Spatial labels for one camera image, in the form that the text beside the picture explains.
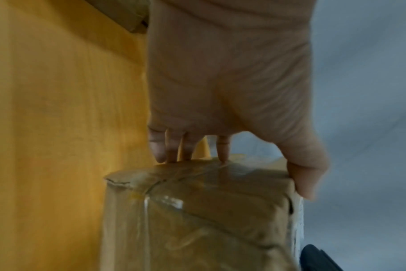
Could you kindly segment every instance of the yellow wooden panel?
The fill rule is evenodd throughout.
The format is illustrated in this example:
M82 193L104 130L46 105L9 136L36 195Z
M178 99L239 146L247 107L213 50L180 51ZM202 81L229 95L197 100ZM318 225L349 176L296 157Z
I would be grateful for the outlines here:
M102 177L154 164L144 65L84 0L0 0L0 271L97 270Z

